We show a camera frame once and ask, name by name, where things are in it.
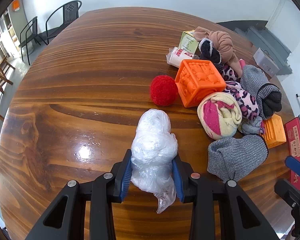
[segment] pink and yellow towel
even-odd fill
[[[204,130],[215,140],[234,136],[242,120],[237,101],[224,92],[206,96],[198,106],[197,113]]]

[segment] white box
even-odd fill
[[[255,52],[253,58],[257,65],[270,77],[273,77],[280,70],[277,64],[260,48]]]

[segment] white packaging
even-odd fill
[[[180,67],[181,61],[183,61],[184,59],[199,59],[197,55],[187,52],[184,49],[179,49],[177,47],[169,49],[169,53],[166,55],[166,57],[167,63],[177,68]]]
[[[270,77],[273,77],[279,71],[277,64],[261,48],[255,52],[253,58],[257,65]]]
[[[176,199],[171,161],[177,155],[178,142],[170,130],[168,115],[164,111],[150,109],[141,116],[131,146],[131,181],[157,197],[157,213],[164,211]]]

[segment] leopard print fabric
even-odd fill
[[[222,76],[225,81],[240,81],[238,74],[228,64],[224,64]]]
[[[244,90],[240,83],[235,81],[226,81],[226,88],[223,92],[230,93],[235,98],[241,109],[242,117],[254,120],[258,116],[259,107],[256,102],[256,98]]]

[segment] metal chair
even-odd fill
[[[37,41],[37,39],[36,39],[36,37],[39,37],[46,45],[48,45],[48,44],[44,41],[44,39],[43,39],[40,35],[38,35],[38,21],[37,21],[37,18],[38,18],[38,17],[36,16],[36,17],[34,17],[34,18],[30,21],[30,22],[32,22],[32,23],[31,23],[31,25],[29,26],[29,28],[26,30],[26,39],[25,39],[23,42],[21,42],[20,45],[19,45],[19,48],[21,48],[21,57],[22,57],[22,61],[23,61],[22,48],[23,48],[24,46],[26,46],[27,57],[28,57],[28,63],[29,63],[29,65],[30,65],[30,60],[29,60],[29,54],[28,54],[28,42],[34,40],[36,43],[39,43],[39,45],[41,46],[40,42]],[[25,30],[26,27],[28,27],[28,25],[29,25],[30,22],[28,22],[27,25],[22,29],[21,33]],[[32,27],[32,34],[31,34],[29,37],[27,37],[27,32],[30,30],[31,27]]]
[[[50,14],[49,18],[46,21],[46,36],[47,36],[48,44],[49,44],[49,39],[56,37],[67,26],[69,26],[70,23],[74,22],[74,20],[79,18],[79,9],[80,9],[81,5],[82,5],[81,1],[73,0],[71,2],[65,3],[64,5],[60,6],[52,14]],[[63,8],[63,23],[56,30],[55,29],[49,30],[51,32],[48,33],[48,20],[60,8]]]

